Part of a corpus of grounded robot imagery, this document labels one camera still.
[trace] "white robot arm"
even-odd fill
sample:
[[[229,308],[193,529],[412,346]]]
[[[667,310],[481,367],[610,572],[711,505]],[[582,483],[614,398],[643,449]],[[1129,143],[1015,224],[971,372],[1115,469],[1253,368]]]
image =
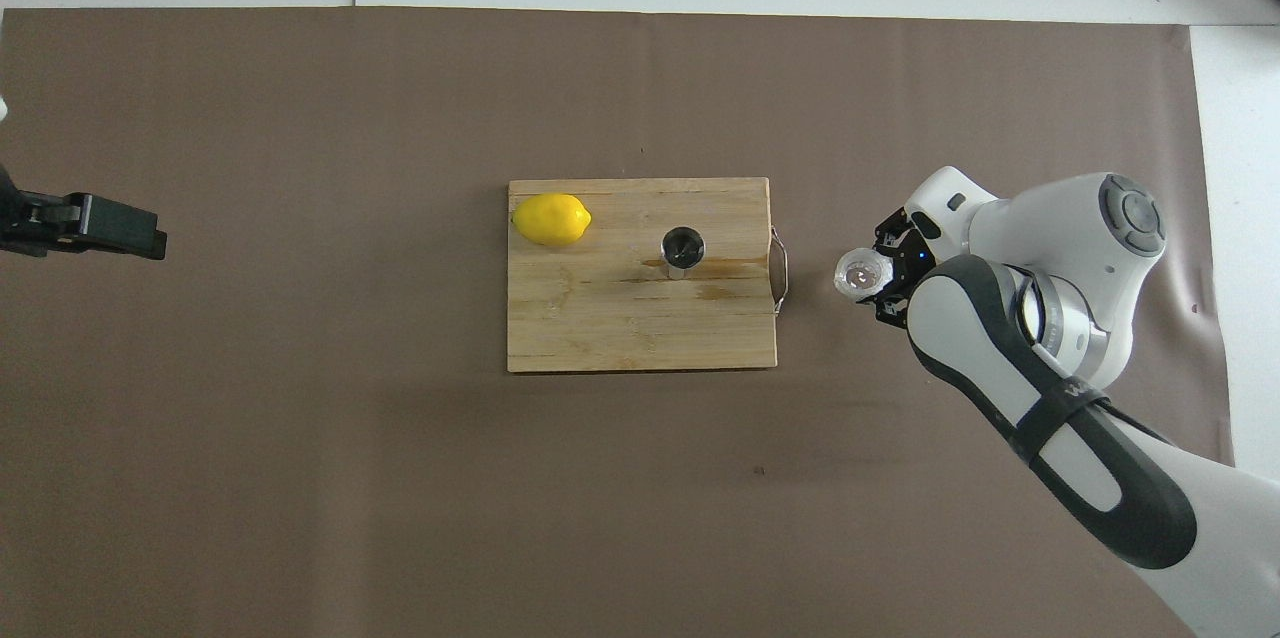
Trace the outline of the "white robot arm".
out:
[[[836,287],[908,329],[1053,496],[1201,637],[1280,637],[1280,484],[1203,460],[1101,388],[1124,369],[1165,232],[1096,173],[997,200],[933,174],[846,254]]]

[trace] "brown paper backdrop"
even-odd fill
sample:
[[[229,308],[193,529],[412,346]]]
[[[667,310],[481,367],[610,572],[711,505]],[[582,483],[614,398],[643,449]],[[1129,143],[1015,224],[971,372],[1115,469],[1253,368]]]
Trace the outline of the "brown paper backdrop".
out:
[[[1112,169],[1170,250],[1119,404],[1229,455],[1188,32],[6,10],[19,187],[164,263],[0,255],[6,635],[1189,634],[829,272],[933,169]],[[508,375],[506,183],[767,176],[777,369]]]

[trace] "metal cup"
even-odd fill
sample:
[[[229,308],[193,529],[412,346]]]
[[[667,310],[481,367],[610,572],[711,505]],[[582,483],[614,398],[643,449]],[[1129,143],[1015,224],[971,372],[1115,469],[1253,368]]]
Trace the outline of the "metal cup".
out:
[[[662,260],[667,278],[681,279],[707,255],[707,242],[692,228],[681,225],[667,231],[662,238]]]
[[[836,290],[858,302],[881,292],[893,279],[893,261],[873,249],[854,249],[836,264]]]

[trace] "wooden cutting board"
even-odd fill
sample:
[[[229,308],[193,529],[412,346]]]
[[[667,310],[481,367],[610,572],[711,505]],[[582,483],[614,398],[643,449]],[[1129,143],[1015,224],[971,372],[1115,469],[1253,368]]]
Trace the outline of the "wooden cutting board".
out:
[[[509,223],[525,199],[572,193],[580,241],[547,247]],[[507,200],[507,370],[689,370],[777,365],[768,178],[513,181]],[[701,233],[703,261],[667,278],[659,245]]]

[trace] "lemon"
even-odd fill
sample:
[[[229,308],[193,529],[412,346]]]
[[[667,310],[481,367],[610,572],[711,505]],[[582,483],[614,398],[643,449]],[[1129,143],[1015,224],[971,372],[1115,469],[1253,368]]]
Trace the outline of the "lemon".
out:
[[[538,193],[516,206],[511,222],[521,236],[535,243],[567,246],[582,237],[591,224],[591,214],[577,196]]]

